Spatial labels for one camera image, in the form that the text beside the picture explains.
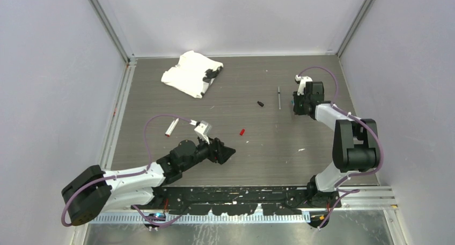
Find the grey pen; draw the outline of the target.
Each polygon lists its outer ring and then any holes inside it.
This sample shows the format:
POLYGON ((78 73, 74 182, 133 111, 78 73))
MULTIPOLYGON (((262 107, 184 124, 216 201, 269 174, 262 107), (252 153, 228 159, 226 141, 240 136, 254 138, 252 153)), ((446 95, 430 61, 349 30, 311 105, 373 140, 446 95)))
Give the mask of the grey pen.
POLYGON ((277 87, 277 100, 278 100, 278 109, 281 110, 281 89, 277 87))

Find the white pen red tip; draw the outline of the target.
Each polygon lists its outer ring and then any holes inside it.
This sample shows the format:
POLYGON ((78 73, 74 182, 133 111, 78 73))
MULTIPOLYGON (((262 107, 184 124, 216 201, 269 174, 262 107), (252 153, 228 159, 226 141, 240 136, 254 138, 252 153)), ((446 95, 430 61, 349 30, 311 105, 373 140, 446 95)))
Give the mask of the white pen red tip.
POLYGON ((169 137, 172 134, 172 132, 174 131, 174 129, 177 126, 178 122, 179 122, 179 118, 173 119, 173 121, 170 123, 170 125, 167 128, 167 130, 165 131, 165 136, 166 137, 169 137))

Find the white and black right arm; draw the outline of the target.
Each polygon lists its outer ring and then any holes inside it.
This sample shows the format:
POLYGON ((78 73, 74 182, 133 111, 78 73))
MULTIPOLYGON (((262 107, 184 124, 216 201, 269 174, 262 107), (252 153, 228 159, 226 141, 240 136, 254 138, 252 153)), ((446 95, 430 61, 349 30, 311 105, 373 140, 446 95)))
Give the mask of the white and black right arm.
POLYGON ((320 207, 337 195, 349 194, 340 187, 351 177, 375 173, 381 166, 383 151, 375 120, 359 118, 325 100, 324 85, 320 81, 304 76, 298 77, 296 82, 299 88, 293 93, 293 111, 296 115, 308 115, 333 130, 332 163, 311 177, 303 196, 289 194, 285 204, 320 207))

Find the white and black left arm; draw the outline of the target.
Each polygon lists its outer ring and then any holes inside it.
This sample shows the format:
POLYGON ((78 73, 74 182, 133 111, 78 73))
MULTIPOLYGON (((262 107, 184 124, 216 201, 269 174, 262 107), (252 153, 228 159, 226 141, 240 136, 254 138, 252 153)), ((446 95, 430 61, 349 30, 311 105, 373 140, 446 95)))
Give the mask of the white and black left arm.
POLYGON ((203 160, 222 165, 235 153, 218 138, 199 139, 197 144, 183 140, 169 154, 142 167, 111 171, 92 165, 62 189, 62 225, 84 225, 104 211, 126 206, 147 204, 158 209, 165 195, 156 188, 181 179, 183 172, 203 160))

